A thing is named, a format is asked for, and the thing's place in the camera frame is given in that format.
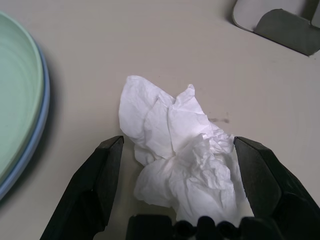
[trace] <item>blue plate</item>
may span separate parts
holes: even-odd
[[[28,165],[31,157],[33,156],[38,143],[40,141],[41,135],[44,131],[46,120],[49,111],[49,102],[50,102],[50,81],[49,81],[49,74],[48,74],[48,66],[39,46],[38,51],[42,61],[43,67],[43,78],[44,78],[44,91],[43,91],[43,99],[40,108],[40,114],[38,120],[36,122],[36,126],[34,132],[27,144],[26,148],[24,149],[23,154],[21,155],[18,162],[15,164],[9,175],[3,181],[2,185],[0,186],[0,200],[5,196],[5,194],[10,190],[10,188],[14,185],[17,179],[20,177],[21,173],[24,171],[26,166]]]

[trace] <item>green plate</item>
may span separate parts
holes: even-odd
[[[0,12],[0,184],[33,133],[43,94],[44,73],[34,40]]]

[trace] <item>tabletop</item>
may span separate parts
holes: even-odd
[[[52,95],[39,148],[0,202],[1,239],[39,239],[75,171],[100,142],[122,134],[118,109],[128,75],[174,97],[193,84],[209,118],[272,149],[320,204],[320,54],[307,57],[236,27],[234,3],[0,0],[1,11],[43,49]],[[138,213],[174,218],[172,209],[135,200],[141,169],[125,139],[109,226],[96,240],[124,239]]]

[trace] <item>white tissue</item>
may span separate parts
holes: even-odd
[[[234,222],[245,199],[233,136],[208,120],[188,88],[174,99],[140,76],[129,76],[119,107],[121,130],[135,143],[144,165],[134,195],[173,207],[177,220],[196,225],[209,216]]]

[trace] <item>stacked plates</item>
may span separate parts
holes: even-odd
[[[43,53],[19,23],[0,12],[0,199],[35,152],[49,101]]]

